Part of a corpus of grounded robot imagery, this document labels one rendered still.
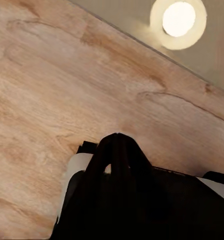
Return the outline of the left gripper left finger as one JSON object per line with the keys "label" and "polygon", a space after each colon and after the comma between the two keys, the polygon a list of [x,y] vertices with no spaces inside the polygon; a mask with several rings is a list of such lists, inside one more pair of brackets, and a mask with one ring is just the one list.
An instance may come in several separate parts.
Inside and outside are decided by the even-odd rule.
{"label": "left gripper left finger", "polygon": [[[92,223],[105,172],[111,165],[110,222]],[[125,240],[118,134],[104,137],[49,240]]]}

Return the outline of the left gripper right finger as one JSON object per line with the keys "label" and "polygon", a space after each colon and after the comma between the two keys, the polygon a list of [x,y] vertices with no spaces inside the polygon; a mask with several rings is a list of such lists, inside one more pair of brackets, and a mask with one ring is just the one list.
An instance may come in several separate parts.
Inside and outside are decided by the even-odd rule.
{"label": "left gripper right finger", "polygon": [[[202,240],[136,141],[117,136],[125,240]],[[130,169],[148,223],[137,220]]]}

